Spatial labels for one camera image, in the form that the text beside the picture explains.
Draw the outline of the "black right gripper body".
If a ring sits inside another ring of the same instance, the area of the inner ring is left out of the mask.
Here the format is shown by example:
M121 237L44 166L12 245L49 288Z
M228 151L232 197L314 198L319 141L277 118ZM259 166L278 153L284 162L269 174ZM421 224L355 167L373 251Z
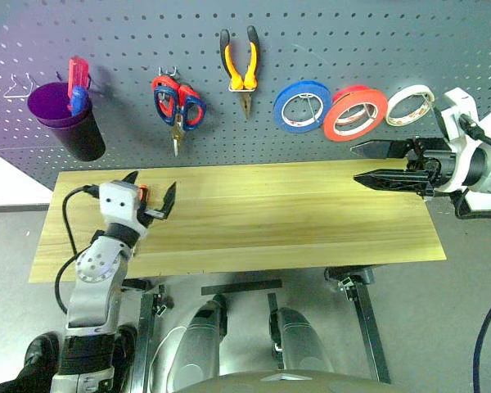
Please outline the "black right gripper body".
M446 184L454 172L454 152L443 138L413 138L407 153L407 172L414 177L412 191L432 197L435 189Z

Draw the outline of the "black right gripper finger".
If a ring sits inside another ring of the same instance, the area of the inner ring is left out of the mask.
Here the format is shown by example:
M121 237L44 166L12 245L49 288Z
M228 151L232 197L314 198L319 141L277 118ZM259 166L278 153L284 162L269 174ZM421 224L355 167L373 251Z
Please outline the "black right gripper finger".
M420 170L376 169L356 174L353 180L377 191L412 192L417 195L433 195L434 187L428 172Z
M402 159L410 151L408 140L370 140L350 148L357 156L368 159Z

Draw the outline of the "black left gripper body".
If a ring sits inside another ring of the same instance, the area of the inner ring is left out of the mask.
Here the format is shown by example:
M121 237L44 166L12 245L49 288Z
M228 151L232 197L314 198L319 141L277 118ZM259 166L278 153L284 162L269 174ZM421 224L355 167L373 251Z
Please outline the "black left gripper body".
M148 208L146 203L142 203L137 210L137 220L145 228L149 228L154 220L165 219L165 214L161 210Z

